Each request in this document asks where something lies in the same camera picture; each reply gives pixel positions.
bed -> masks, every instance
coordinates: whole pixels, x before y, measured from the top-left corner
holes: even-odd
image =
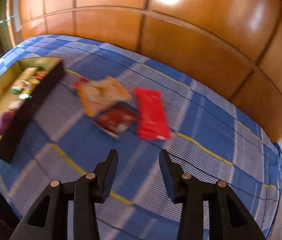
[[[116,149],[119,165],[111,195],[96,205],[101,239],[176,239],[181,205],[166,195],[158,164],[164,148],[198,179],[226,181],[270,237],[282,193],[282,153],[246,114],[163,63],[73,36],[23,41],[0,59],[0,76],[19,59],[43,56],[61,57],[65,75],[27,126],[11,164],[0,159],[0,192],[20,218],[51,180],[77,180]],[[115,77],[131,93],[127,103],[135,108],[134,87],[160,90],[172,139],[140,139],[136,125],[118,140],[104,133],[84,114],[71,88],[80,76]],[[209,205],[204,202],[204,239],[208,236]]]

open box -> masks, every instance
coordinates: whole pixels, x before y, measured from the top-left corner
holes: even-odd
[[[39,109],[44,99],[49,95],[55,84],[63,77],[62,59],[58,57],[35,57],[18,60],[0,77],[0,117],[7,111],[11,101],[19,98],[10,92],[10,87],[19,75],[28,67],[43,67],[49,73],[31,93],[32,98],[24,100],[15,113],[3,136],[0,136],[0,158],[11,162],[14,151],[28,123]]]

green door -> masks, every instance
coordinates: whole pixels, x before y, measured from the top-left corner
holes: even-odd
[[[0,40],[3,53],[5,54],[12,49],[9,29],[6,20],[6,0],[0,0]]]

plaid tablecloth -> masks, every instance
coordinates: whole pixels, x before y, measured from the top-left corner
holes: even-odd
[[[158,164],[158,153],[166,148],[174,162],[200,180],[230,184],[269,237],[282,193],[282,156],[246,114],[163,63],[72,36],[23,41],[0,59],[0,75],[16,60],[39,56],[62,57],[67,71],[28,125],[12,163],[0,160],[0,191],[19,217],[51,180],[76,180],[116,149],[119,165],[111,196],[96,206],[101,239],[176,239],[181,205],[167,197]],[[160,90],[172,139],[140,139],[136,125],[119,140],[107,135],[84,114],[70,88],[79,75],[115,77],[132,94],[128,104],[135,108],[134,87]],[[68,234],[71,239],[71,226]],[[208,234],[205,202],[204,239]]]

screw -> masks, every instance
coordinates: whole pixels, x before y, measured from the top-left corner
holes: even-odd
[[[58,181],[58,180],[53,180],[53,181],[51,181],[51,183],[50,183],[50,185],[52,186],[52,187],[56,187],[56,186],[58,186],[60,184],[60,182]]]
[[[90,172],[88,174],[86,174],[85,176],[87,179],[94,179],[95,178],[95,174],[93,172]]]
[[[218,181],[218,186],[219,187],[226,187],[226,182],[223,180]]]
[[[183,179],[191,179],[191,177],[192,177],[192,176],[191,176],[190,173],[183,173],[183,174],[182,174],[182,178],[183,178]]]

